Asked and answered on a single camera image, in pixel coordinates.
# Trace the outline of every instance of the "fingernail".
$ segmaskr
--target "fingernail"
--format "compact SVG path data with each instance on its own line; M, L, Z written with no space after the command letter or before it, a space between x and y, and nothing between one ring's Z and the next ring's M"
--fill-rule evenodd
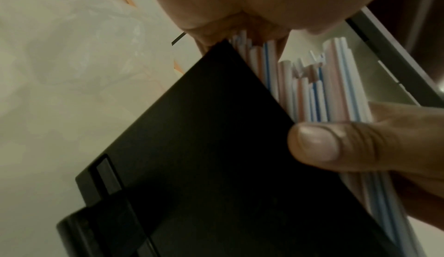
M328 162L339 158L339 140L328 129L302 125L299 127L298 138L306 156L313 161Z

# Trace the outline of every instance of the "bundle of straws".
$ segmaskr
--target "bundle of straws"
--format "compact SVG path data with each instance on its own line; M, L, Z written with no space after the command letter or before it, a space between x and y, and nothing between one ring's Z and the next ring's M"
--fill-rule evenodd
M230 43L294 122L372 122L358 69L345 38L323 44L318 57L278 62L276 42L252 46L247 32ZM425 256L387 172L340 174L348 189L406 257Z

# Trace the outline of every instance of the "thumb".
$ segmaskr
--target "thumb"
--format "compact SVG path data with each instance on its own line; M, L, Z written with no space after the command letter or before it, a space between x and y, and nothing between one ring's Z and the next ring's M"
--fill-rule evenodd
M402 155L401 141L390 127L357 122L297 124L288 146L297 160L332 171L391 170Z

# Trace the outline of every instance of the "black plastic object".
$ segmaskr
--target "black plastic object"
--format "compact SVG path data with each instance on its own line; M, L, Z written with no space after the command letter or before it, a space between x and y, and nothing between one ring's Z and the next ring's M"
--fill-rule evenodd
M95 218L84 215L92 226L83 229L69 217L59 224L67 248L116 257L401 256L337 174L292 158L292 125L231 45L218 44L77 177L82 211ZM116 195L125 207L104 208Z

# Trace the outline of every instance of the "hand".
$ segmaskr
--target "hand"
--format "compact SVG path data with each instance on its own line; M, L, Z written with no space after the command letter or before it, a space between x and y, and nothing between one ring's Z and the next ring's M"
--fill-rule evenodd
M371 0L158 0L204 53L241 30L254 44L277 40L282 53L290 30L317 33L344 20Z
M370 104L374 123L300 123L288 145L299 161L332 171L391 171L412 217L444 230L444 110Z

